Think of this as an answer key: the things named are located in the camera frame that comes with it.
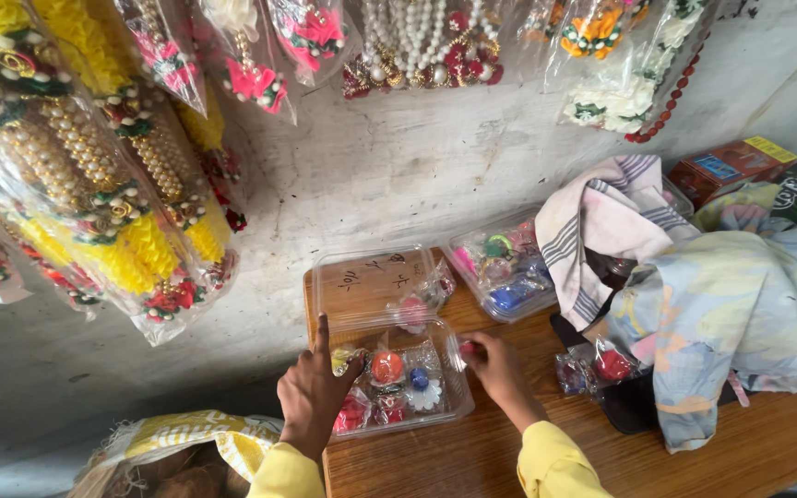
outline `white cloth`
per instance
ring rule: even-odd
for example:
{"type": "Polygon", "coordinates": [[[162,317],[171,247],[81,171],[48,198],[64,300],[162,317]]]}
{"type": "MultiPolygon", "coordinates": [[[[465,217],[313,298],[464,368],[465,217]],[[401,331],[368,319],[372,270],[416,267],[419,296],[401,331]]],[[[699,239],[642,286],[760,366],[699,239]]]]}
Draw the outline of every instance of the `white cloth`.
{"type": "Polygon", "coordinates": [[[561,315],[581,331],[611,295],[583,247],[596,253],[642,261],[672,243],[699,235],[669,206],[660,157],[615,156],[558,190],[534,221],[540,253],[555,282],[561,315]]]}

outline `white wall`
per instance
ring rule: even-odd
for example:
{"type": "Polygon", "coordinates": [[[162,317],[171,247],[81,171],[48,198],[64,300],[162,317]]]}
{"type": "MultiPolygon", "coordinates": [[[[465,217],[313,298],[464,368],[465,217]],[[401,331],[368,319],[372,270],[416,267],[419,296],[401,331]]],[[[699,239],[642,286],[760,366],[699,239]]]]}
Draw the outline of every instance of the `white wall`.
{"type": "Polygon", "coordinates": [[[0,473],[8,462],[29,469],[0,479],[0,497],[69,486],[74,459],[38,481],[44,465],[34,462],[87,446],[95,428],[144,400],[245,382],[294,358],[305,345],[302,277],[316,256],[438,243],[456,226],[543,201],[612,154],[674,160],[756,134],[797,152],[797,1],[749,4],[755,18],[716,22],[672,119],[646,144],[554,125],[560,98],[536,84],[347,102],[335,82],[299,98],[296,128],[234,116],[236,136],[252,141],[249,226],[242,272],[208,315],[153,349],[113,309],[84,324],[39,282],[37,295],[0,307],[0,473]]]}

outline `red box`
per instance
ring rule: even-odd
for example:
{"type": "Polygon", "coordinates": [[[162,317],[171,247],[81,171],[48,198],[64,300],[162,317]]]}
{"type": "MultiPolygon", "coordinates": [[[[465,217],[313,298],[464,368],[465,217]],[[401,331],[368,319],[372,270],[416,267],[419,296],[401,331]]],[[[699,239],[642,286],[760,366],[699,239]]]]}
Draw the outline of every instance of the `red box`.
{"type": "Polygon", "coordinates": [[[753,136],[681,160],[669,178],[694,209],[749,182],[770,182],[797,159],[775,143],[753,136]]]}

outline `wooden table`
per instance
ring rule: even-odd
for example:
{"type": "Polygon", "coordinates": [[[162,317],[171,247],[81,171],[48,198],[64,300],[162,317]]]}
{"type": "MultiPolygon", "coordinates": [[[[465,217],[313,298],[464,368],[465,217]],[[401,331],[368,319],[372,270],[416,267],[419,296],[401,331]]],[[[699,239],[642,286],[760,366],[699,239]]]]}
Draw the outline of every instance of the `wooden table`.
{"type": "MultiPolygon", "coordinates": [[[[437,249],[433,253],[441,257],[437,249]]],[[[306,272],[312,342],[311,296],[311,273],[306,272]]],[[[797,394],[761,392],[750,408],[725,405],[718,410],[716,435],[705,447],[671,456],[659,431],[625,436],[596,403],[564,396],[554,368],[554,355],[564,348],[549,324],[549,315],[557,311],[553,307],[511,325],[497,323],[460,281],[439,315],[455,332],[487,331],[515,344],[537,400],[582,448],[615,497],[769,496],[797,483],[797,394]]],[[[323,456],[327,496],[524,497],[515,472],[521,437],[475,376],[468,379],[476,409],[458,422],[330,444],[323,456]]]]}

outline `yellow shirt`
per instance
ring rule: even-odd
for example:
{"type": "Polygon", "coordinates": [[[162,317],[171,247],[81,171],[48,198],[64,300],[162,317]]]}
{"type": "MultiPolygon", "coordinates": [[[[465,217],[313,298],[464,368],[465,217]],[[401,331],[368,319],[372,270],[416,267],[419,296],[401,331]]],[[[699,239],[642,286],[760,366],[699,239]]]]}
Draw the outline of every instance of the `yellow shirt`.
{"type": "MultiPolygon", "coordinates": [[[[592,465],[574,441],[548,422],[537,422],[522,435],[518,480],[529,498],[610,497],[592,465]]],[[[323,498],[319,466],[293,446],[278,443],[269,450],[250,485],[248,498],[323,498]]]]}

